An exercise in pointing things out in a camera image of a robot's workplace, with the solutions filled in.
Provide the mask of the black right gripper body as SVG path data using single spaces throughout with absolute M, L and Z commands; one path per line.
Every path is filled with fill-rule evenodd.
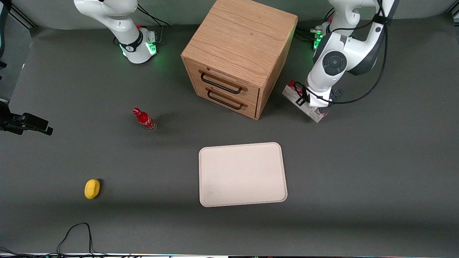
M 0 130 L 22 135 L 23 130 L 12 127 L 14 125 L 14 114 L 10 112 L 6 103 L 0 103 Z

